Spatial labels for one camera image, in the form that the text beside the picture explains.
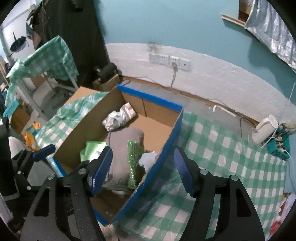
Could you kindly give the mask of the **light green cloth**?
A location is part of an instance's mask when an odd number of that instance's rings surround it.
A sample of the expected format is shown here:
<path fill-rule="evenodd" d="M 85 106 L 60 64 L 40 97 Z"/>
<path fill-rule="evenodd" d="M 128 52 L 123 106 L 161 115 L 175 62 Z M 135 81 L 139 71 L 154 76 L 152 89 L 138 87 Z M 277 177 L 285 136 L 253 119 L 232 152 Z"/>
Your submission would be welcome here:
<path fill-rule="evenodd" d="M 103 149 L 107 146 L 106 142 L 86 142 L 85 149 L 80 152 L 81 162 L 92 161 L 97 159 L 102 153 Z"/>

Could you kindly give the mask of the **grey brown towel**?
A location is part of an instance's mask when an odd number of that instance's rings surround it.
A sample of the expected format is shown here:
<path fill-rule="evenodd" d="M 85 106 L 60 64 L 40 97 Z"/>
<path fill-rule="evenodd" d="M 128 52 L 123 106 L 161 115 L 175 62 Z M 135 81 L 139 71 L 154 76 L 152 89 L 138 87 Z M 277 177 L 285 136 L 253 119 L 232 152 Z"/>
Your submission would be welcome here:
<path fill-rule="evenodd" d="M 143 146 L 144 132 L 136 127 L 120 128 L 110 132 L 107 144 L 111 147 L 113 158 L 106 177 L 104 188 L 114 191 L 129 192 L 128 180 L 130 166 L 128 164 L 128 141 L 135 141 Z"/>

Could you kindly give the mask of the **green glitter sponge cloth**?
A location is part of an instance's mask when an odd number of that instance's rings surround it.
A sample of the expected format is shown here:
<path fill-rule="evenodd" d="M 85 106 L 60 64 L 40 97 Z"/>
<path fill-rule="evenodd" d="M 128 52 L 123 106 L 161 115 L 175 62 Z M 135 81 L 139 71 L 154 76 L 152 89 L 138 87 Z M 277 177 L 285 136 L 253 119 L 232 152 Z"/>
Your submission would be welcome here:
<path fill-rule="evenodd" d="M 144 153 L 144 148 L 139 142 L 128 141 L 127 152 L 127 161 L 130 170 L 128 188 L 135 190 L 144 175 L 144 168 L 139 164 L 139 160 Z"/>

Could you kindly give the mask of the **teal plastic basket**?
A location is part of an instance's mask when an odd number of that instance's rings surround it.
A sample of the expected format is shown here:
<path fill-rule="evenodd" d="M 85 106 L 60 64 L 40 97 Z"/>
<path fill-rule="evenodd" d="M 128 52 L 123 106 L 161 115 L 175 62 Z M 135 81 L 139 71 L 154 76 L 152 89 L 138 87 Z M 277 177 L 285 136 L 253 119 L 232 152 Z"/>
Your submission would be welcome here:
<path fill-rule="evenodd" d="M 278 128 L 266 145 L 267 152 L 284 161 L 290 158 L 289 131 Z"/>

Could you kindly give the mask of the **white electric kettle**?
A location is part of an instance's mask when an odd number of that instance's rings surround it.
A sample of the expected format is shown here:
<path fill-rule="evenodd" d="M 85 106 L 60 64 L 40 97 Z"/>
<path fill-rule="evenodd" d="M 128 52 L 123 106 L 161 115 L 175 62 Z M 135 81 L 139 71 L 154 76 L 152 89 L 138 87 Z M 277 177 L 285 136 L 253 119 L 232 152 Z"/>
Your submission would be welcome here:
<path fill-rule="evenodd" d="M 251 137 L 256 145 L 261 144 L 271 134 L 273 134 L 277 128 L 278 122 L 276 117 L 270 114 L 256 126 L 255 131 L 251 134 Z"/>

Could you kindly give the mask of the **blue cardboard box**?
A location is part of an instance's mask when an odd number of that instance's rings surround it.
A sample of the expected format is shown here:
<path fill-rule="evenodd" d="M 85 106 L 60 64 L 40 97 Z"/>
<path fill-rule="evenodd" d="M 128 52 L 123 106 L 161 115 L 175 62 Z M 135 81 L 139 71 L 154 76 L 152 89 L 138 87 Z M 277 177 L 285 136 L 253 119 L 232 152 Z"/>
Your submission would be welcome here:
<path fill-rule="evenodd" d="M 53 157 L 59 173 L 62 176 L 69 174 L 81 163 L 80 151 L 88 141 L 106 139 L 107 130 L 102 125 L 102 121 L 109 113 L 118 111 L 125 103 L 130 103 L 137 114 L 127 125 L 143 131 L 144 149 L 148 152 L 156 152 L 158 156 L 137 189 L 128 197 L 121 199 L 111 191 L 102 190 L 91 199 L 95 216 L 102 225 L 121 219 L 153 180 L 158 169 L 163 166 L 171 146 L 180 133 L 183 106 L 118 85 L 106 93 L 105 97 L 79 121 Z"/>

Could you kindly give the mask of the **black hanging clothes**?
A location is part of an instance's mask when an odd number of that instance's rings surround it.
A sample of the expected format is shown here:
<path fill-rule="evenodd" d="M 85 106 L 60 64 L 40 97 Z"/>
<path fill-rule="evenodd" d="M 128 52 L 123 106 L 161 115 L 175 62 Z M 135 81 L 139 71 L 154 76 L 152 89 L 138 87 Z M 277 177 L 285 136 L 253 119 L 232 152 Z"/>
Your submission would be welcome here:
<path fill-rule="evenodd" d="M 56 36 L 68 45 L 78 69 L 78 86 L 91 87 L 95 67 L 104 68 L 109 57 L 98 21 L 99 1 L 41 1 L 29 13 L 33 45 L 38 49 Z"/>

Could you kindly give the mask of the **silver foil curtain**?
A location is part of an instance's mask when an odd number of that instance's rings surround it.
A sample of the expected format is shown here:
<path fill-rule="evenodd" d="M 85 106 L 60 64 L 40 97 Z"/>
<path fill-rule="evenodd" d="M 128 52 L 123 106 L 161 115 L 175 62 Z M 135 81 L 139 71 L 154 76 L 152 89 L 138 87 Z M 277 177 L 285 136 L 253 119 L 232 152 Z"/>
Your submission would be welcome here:
<path fill-rule="evenodd" d="M 295 40 L 268 1 L 253 1 L 244 28 L 295 71 Z"/>

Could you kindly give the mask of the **white wall socket strip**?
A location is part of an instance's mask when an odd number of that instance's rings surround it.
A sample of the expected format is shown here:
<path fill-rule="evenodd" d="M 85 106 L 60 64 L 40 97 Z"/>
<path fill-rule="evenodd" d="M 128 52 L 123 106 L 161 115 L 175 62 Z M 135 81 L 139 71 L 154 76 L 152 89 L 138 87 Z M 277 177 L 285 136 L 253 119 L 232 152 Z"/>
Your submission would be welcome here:
<path fill-rule="evenodd" d="M 149 53 L 149 61 L 153 64 L 165 65 L 165 66 L 177 66 L 177 68 L 191 71 L 192 69 L 192 62 L 187 59 L 175 57 L 175 56 L 168 56 L 163 54 L 156 54 L 156 53 Z"/>

